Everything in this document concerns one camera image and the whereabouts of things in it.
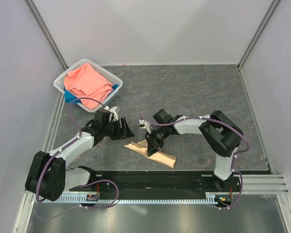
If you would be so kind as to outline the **peach satin napkin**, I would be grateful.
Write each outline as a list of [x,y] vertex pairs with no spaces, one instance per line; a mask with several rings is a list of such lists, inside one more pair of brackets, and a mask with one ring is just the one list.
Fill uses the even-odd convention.
[[124,147],[131,151],[136,152],[137,154],[144,156],[145,158],[149,160],[155,161],[169,168],[175,167],[176,160],[177,160],[176,156],[164,153],[162,151],[158,151],[152,154],[151,156],[147,156],[147,152],[148,152],[147,146],[148,146],[147,141],[143,140],[138,143],[130,142],[129,144],[126,144]]

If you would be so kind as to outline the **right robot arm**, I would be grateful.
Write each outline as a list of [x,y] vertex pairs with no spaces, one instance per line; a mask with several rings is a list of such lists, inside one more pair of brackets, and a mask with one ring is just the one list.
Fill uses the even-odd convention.
[[235,123],[219,110],[205,116],[173,117],[164,109],[160,109],[153,118],[154,122],[144,118],[139,120],[140,128],[147,130],[145,139],[148,157],[160,151],[165,139],[171,135],[202,135],[216,154],[213,187],[218,191],[229,187],[229,177],[233,173],[233,156],[243,141],[243,132]]

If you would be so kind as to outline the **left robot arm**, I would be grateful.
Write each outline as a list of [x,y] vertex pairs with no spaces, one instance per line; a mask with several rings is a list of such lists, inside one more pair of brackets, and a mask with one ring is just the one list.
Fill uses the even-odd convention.
[[78,184],[86,191],[95,189],[97,180],[81,168],[67,172],[66,168],[82,153],[90,150],[105,137],[112,141],[134,137],[124,117],[118,117],[116,108],[100,108],[81,131],[72,139],[49,152],[39,151],[25,182],[25,189],[36,195],[36,200],[56,201],[65,188]]

